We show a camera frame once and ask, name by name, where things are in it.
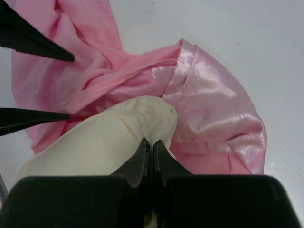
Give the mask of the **cream pillow with bear print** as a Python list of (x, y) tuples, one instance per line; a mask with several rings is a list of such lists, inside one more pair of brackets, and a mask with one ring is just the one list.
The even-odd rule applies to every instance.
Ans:
[(117, 215), (121, 184), (111, 175), (131, 158), (140, 141), (166, 147), (177, 125), (173, 106), (141, 96), (96, 114), (31, 158), (12, 193), (14, 228), (154, 228), (156, 215), (132, 199)]

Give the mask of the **pink pillowcase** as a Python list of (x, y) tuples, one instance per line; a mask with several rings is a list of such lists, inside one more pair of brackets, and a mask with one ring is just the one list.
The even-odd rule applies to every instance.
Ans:
[(75, 62), (12, 54), (17, 106), (63, 112), (68, 121), (27, 130), (38, 154), (88, 117), (139, 96), (177, 111), (169, 138), (193, 173), (262, 174), (267, 135), (251, 99), (216, 59), (185, 40), (138, 56), (123, 51), (106, 0), (18, 0), (17, 13)]

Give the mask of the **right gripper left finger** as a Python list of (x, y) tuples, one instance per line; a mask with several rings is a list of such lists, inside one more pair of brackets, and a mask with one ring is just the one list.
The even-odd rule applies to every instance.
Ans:
[(142, 139), (134, 153), (124, 164), (122, 164), (111, 175), (126, 179), (128, 184), (136, 188), (146, 179), (149, 169), (150, 145), (146, 139)]

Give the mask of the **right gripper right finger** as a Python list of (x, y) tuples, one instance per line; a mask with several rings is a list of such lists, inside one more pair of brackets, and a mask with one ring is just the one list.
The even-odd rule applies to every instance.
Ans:
[(153, 146), (154, 182), (157, 187), (166, 187), (170, 176), (191, 175), (175, 158), (173, 158), (162, 140)]

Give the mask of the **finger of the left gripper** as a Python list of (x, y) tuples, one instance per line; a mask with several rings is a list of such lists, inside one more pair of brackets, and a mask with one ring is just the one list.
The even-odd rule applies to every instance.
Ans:
[(70, 119), (70, 115), (18, 108), (0, 109), (0, 135), (21, 131), (39, 124)]
[(0, 46), (17, 52), (73, 62), (73, 54), (49, 40), (5, 1), (0, 2)]

